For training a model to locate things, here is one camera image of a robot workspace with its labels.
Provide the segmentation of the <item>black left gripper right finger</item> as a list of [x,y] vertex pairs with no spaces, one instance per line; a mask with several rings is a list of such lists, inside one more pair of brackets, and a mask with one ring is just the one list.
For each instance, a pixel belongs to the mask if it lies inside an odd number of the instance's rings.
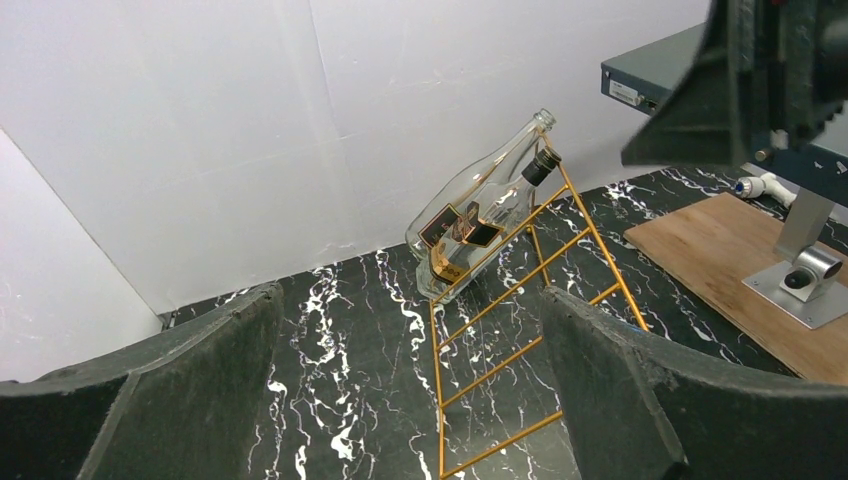
[[843,479],[847,390],[729,363],[559,289],[543,342],[585,479]]

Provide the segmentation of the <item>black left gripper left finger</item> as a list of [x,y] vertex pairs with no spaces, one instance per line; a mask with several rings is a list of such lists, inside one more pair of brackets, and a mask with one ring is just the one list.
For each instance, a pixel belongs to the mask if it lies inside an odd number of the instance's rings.
[[239,479],[283,319],[263,284],[112,353],[1,385],[5,479]]

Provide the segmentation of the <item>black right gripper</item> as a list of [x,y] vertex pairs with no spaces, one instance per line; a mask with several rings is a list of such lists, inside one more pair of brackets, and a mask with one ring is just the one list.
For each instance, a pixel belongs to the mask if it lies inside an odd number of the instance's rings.
[[767,124],[799,149],[847,102],[847,2],[713,1],[691,66],[621,151],[624,166],[748,161],[757,93],[757,34]]

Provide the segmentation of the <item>clear bottle with dark label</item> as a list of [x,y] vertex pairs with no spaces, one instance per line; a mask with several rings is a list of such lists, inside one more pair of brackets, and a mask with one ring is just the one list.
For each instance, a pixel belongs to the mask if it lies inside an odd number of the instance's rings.
[[503,145],[453,176],[406,228],[405,242],[415,259],[428,255],[484,186],[508,183],[541,134],[555,124],[555,116],[540,109]]

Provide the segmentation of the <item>clear square bottle black cap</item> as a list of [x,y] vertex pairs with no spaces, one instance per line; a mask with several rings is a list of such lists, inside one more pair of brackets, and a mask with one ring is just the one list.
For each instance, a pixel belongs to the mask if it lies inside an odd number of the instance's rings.
[[486,267],[484,256],[498,253],[499,243],[527,218],[536,187],[561,161],[544,147],[516,179],[483,186],[416,268],[419,293],[451,302]]

